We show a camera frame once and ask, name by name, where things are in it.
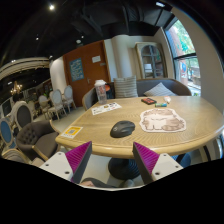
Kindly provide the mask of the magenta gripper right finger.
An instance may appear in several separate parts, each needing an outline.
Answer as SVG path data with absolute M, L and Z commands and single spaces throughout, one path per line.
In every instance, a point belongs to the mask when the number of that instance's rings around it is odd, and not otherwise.
M 137 142 L 133 143 L 132 152 L 145 185 L 182 169 L 167 153 L 158 154 Z

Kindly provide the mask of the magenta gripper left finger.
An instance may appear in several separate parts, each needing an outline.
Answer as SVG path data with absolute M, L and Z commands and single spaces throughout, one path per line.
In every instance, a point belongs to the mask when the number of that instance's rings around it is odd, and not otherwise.
M 65 180 L 79 184 L 91 153 L 92 142 L 87 142 L 67 153 L 56 153 L 40 168 Z

